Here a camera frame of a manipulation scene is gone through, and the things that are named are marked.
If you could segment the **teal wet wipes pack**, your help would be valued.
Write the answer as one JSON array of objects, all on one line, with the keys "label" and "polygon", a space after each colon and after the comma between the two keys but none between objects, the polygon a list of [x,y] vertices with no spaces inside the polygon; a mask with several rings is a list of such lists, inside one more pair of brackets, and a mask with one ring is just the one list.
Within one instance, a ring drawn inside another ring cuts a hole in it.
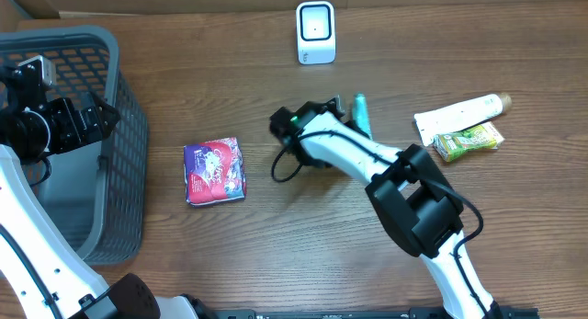
[{"label": "teal wet wipes pack", "polygon": [[356,128],[370,140],[373,139],[371,124],[368,115],[368,104],[364,94],[357,93],[354,96],[352,105],[352,120]]}]

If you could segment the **white conditioner tube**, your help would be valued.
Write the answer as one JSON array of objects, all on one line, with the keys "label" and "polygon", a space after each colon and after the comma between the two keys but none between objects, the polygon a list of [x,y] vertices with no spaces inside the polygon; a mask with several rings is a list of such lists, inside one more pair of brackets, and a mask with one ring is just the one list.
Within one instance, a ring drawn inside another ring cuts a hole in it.
[{"label": "white conditioner tube", "polygon": [[416,113],[414,121],[423,146],[428,146],[438,134],[465,130],[506,113],[512,105],[509,94],[489,94],[444,108]]}]

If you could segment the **red purple pad pack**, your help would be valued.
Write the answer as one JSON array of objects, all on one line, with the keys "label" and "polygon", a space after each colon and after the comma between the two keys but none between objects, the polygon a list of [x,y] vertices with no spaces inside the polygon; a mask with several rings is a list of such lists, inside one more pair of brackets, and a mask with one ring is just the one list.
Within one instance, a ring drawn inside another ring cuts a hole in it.
[{"label": "red purple pad pack", "polygon": [[209,206],[246,197],[243,154],[235,137],[184,147],[186,202]]}]

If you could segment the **green juice carton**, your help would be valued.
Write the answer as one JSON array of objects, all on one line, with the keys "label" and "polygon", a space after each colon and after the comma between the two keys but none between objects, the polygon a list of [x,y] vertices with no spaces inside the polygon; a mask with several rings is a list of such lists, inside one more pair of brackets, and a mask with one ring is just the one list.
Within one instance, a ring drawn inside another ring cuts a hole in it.
[{"label": "green juice carton", "polygon": [[438,134],[433,146],[446,162],[452,162],[467,152],[477,150],[497,150],[504,137],[491,121],[473,126],[463,131]]}]

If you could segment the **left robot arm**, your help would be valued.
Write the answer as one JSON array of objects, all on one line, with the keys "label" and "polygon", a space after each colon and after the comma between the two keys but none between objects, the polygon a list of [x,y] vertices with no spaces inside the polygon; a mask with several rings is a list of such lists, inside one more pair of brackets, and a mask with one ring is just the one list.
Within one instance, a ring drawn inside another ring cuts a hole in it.
[{"label": "left robot arm", "polygon": [[213,318],[189,295],[156,297],[136,275],[113,285],[67,244],[21,167],[106,139],[119,113],[98,96],[77,110],[70,99],[18,94],[1,112],[1,270],[29,318]]}]

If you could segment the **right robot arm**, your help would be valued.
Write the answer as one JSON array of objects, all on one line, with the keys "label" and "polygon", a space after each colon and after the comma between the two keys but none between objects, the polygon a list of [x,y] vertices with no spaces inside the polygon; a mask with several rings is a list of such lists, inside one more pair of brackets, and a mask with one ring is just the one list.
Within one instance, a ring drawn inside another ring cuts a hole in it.
[{"label": "right robot arm", "polygon": [[283,154],[300,167],[335,167],[360,182],[391,240],[423,260],[441,292],[445,313],[453,318],[500,318],[497,301],[477,276],[466,249],[478,225],[466,234],[460,215],[471,208],[444,177],[429,153],[412,144],[405,150],[372,140],[369,120],[347,116],[339,97],[286,107],[269,119],[269,130]]}]

